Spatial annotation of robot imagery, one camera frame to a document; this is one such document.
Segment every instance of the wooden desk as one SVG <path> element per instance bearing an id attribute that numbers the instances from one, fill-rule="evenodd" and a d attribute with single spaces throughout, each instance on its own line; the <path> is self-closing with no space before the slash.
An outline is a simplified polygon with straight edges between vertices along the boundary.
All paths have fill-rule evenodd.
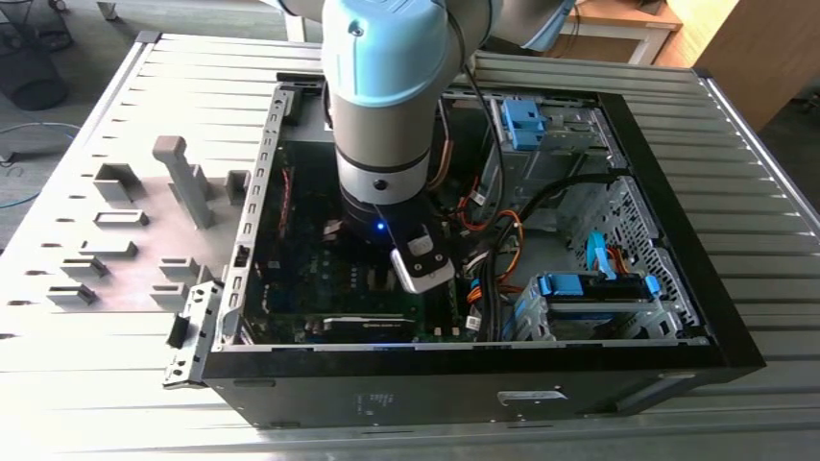
<path id="1" fill-rule="evenodd" d="M 669 33 L 677 31 L 683 23 L 669 6 L 664 5 L 660 14 L 653 15 L 636 10 L 636 4 L 637 0 L 587 0 L 579 4 L 577 35 L 593 38 L 576 40 L 572 50 L 568 50 L 577 20 L 573 11 L 556 46 L 544 55 L 552 58 L 651 64 Z"/>

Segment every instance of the blue plastic clip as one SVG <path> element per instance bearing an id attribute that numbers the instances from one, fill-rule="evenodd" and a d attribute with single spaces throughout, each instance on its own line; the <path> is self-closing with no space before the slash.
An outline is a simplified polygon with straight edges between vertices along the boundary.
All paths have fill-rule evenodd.
<path id="1" fill-rule="evenodd" d="M 504 120 L 516 151 L 536 151 L 547 133 L 547 119 L 535 101 L 507 99 L 503 103 Z"/>
<path id="2" fill-rule="evenodd" d="M 649 294 L 652 295 L 653 298 L 659 298 L 661 296 L 661 282 L 657 281 L 657 277 L 655 276 L 645 276 L 645 279 L 643 279 L 645 281 L 645 287 L 649 289 Z"/>
<path id="3" fill-rule="evenodd" d="M 607 256 L 607 241 L 604 235 L 593 230 L 587 238 L 587 270 L 595 270 L 595 261 L 599 261 L 599 270 L 607 274 L 607 280 L 617 279 L 615 271 L 609 267 L 609 258 Z"/>

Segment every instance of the blue latch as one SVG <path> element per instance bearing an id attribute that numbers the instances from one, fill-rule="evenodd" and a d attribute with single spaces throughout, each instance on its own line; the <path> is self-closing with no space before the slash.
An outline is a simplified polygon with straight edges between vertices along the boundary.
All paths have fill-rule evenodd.
<path id="1" fill-rule="evenodd" d="M 657 298 L 661 296 L 661 282 L 657 281 L 657 277 L 655 276 L 645 276 L 645 287 L 649 289 L 649 294 L 652 295 L 653 298 Z"/>
<path id="2" fill-rule="evenodd" d="M 552 287 L 549 286 L 549 276 L 539 277 L 539 288 L 541 289 L 541 296 L 552 294 Z"/>
<path id="3" fill-rule="evenodd" d="M 536 151 L 547 133 L 547 119 L 535 101 L 507 99 L 503 104 L 504 121 L 516 151 Z"/>
<path id="4" fill-rule="evenodd" d="M 549 274 L 552 294 L 556 296 L 584 296 L 580 277 L 575 274 Z"/>

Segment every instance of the aluminum extrusion table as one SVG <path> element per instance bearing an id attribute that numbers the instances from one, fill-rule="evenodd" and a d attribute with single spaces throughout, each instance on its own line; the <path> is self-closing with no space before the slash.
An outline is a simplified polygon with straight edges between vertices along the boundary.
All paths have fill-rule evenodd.
<path id="1" fill-rule="evenodd" d="M 141 35 L 0 258 L 0 393 L 5 452 L 243 453 L 243 459 L 767 459 L 816 454 L 820 429 L 817 215 L 709 78 L 680 69 L 479 54 L 483 85 L 623 94 L 769 362 L 627 419 L 256 431 L 211 390 L 164 391 L 176 281 L 161 258 L 219 275 L 239 207 L 221 187 L 249 169 L 276 71 L 320 72 L 305 43 Z M 159 134 L 188 141 L 211 180 L 215 224 L 195 230 L 151 156 Z M 93 223 L 111 211 L 100 165 L 129 165 L 131 205 L 148 223 Z M 103 248 L 109 274 L 76 282 L 95 303 L 53 305 L 77 286 L 65 258 Z M 123 251 L 128 242 L 136 254 Z"/>

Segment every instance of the blue cable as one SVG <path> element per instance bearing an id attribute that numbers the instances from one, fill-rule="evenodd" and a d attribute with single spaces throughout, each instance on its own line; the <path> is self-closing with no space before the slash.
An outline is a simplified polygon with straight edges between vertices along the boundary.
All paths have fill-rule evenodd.
<path id="1" fill-rule="evenodd" d="M 4 208 L 11 208 L 11 207 L 13 207 L 13 206 L 27 204 L 28 202 L 31 202 L 32 200 L 35 200 L 39 196 L 40 196 L 40 192 L 37 192 L 35 195 L 32 195 L 32 196 L 31 196 L 31 197 L 28 197 L 27 199 L 17 200 L 16 202 L 11 202 L 9 204 L 0 205 L 0 209 L 4 209 Z"/>

